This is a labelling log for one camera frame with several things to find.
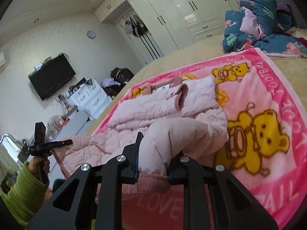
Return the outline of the person's left hand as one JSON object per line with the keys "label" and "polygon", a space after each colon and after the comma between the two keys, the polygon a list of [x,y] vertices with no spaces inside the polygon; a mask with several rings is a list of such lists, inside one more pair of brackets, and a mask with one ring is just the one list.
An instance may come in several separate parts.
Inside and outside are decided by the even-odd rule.
{"label": "person's left hand", "polygon": [[28,163],[28,169],[38,179],[40,164],[43,164],[43,170],[46,174],[50,173],[50,161],[47,157],[35,156]]}

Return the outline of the green sleeved left forearm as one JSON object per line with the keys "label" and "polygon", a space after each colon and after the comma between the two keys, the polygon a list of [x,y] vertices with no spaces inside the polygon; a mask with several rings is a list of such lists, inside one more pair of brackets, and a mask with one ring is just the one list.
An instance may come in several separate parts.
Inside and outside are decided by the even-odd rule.
{"label": "green sleeved left forearm", "polygon": [[26,229],[30,220],[44,204],[49,182],[37,178],[37,165],[41,158],[25,161],[17,176],[13,190],[1,194],[1,211],[8,214],[20,229]]}

